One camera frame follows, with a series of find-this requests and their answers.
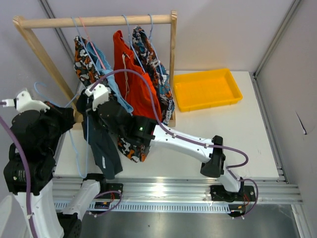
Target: wooden post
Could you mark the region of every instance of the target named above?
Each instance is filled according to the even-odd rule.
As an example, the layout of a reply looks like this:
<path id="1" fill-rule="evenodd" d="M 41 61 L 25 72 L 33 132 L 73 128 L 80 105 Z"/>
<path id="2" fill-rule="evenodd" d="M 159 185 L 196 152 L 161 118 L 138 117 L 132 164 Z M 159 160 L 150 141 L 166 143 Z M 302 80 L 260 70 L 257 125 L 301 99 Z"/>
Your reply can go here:
<path id="1" fill-rule="evenodd" d="M 69 86 L 65 82 L 64 78 L 61 76 L 60 72 L 56 68 L 55 64 L 53 63 L 52 59 L 42 46 L 39 39 L 36 37 L 32 29 L 24 29 L 21 26 L 21 21 L 24 20 L 24 17 L 22 16 L 15 16 L 13 18 L 13 24 L 16 27 L 16 29 L 20 32 L 20 34 L 23 36 L 25 41 L 28 43 L 28 45 L 31 47 L 35 55 L 39 58 L 42 65 L 45 67 L 45 69 L 48 71 L 48 73 L 51 75 L 51 77 L 55 80 L 57 85 L 60 87 L 61 91 L 64 93 L 66 98 L 68 100 L 71 100 L 74 97 L 73 92 L 70 90 Z M 76 99 L 72 102 L 73 106 L 76 106 Z"/>
<path id="2" fill-rule="evenodd" d="M 176 22 L 177 12 L 172 11 L 170 14 L 170 49 L 169 49 L 169 85 L 172 91 L 174 91 L 174 63 L 175 63 L 175 45 L 176 45 Z M 176 126 L 176 115 L 175 111 L 168 123 L 168 126 Z"/>

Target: perforated metal strip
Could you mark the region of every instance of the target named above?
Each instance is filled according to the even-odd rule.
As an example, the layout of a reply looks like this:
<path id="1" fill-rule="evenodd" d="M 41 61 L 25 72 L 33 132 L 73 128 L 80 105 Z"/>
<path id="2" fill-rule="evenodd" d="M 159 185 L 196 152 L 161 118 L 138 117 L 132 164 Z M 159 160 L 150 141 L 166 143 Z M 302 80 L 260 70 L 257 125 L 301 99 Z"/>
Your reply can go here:
<path id="1" fill-rule="evenodd" d="M 56 210 L 64 209 L 69 201 L 56 200 Z M 105 211 L 106 209 L 95 209 L 95 202 L 89 206 L 90 211 Z M 139 203 L 124 202 L 114 209 L 119 212 L 184 212 L 184 213 L 229 213 L 227 204 L 193 204 L 193 203 Z"/>

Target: dark garment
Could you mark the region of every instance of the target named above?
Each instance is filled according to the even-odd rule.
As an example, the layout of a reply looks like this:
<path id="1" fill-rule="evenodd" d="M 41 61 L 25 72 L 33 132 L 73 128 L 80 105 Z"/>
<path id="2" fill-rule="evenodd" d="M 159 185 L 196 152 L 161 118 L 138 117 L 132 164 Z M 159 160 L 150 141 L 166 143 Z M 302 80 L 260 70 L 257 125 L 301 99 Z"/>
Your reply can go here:
<path id="1" fill-rule="evenodd" d="M 87 140 L 87 117 L 84 117 L 82 126 L 84 138 Z M 123 170 L 117 148 L 106 129 L 94 127 L 91 116 L 88 116 L 88 126 L 88 143 L 93 151 L 95 163 L 106 179 L 114 179 L 114 176 Z"/>
<path id="2" fill-rule="evenodd" d="M 151 82 L 156 89 L 163 117 L 162 122 L 165 125 L 168 125 L 175 108 L 169 85 L 169 75 L 166 73 L 163 64 L 161 64 L 158 60 L 153 45 L 145 34 L 145 31 L 140 26 L 137 26 L 133 30 L 132 36 L 133 47 L 137 53 L 137 57 L 139 58 L 146 73 L 149 74 Z"/>

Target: white table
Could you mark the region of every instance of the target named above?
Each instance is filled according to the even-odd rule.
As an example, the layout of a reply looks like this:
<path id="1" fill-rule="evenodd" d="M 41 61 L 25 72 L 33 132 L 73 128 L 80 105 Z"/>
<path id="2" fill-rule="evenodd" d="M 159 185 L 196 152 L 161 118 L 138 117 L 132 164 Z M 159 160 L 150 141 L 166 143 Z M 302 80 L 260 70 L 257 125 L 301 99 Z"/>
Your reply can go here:
<path id="1" fill-rule="evenodd" d="M 189 71 L 176 71 L 175 74 Z M 244 151 L 249 163 L 234 172 L 244 178 L 277 179 L 273 154 L 265 131 L 263 119 L 248 72 L 232 72 L 243 95 L 237 104 L 181 113 L 176 104 L 176 130 L 202 138 L 223 137 L 224 145 Z M 86 167 L 86 141 L 81 127 L 72 129 L 73 138 L 79 151 L 79 165 L 82 174 Z M 116 178 L 176 178 L 202 179 L 201 162 L 190 156 L 165 148 L 152 147 L 145 162 L 134 163 L 120 152 L 123 171 Z M 232 151 L 224 151 L 227 165 L 239 164 L 245 158 Z M 89 173 L 101 173 L 95 165 L 89 149 Z M 55 176 L 78 177 L 75 152 L 69 133 L 66 133 L 59 155 Z"/>

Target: yellow bin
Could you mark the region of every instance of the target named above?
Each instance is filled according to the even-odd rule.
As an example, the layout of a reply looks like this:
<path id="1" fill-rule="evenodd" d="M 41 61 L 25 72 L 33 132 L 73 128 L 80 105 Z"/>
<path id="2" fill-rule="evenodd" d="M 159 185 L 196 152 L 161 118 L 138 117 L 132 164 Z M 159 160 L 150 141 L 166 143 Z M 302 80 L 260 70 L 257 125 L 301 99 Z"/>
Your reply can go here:
<path id="1" fill-rule="evenodd" d="M 227 68 L 176 75 L 174 95 L 181 112 L 235 104 L 242 99 Z"/>

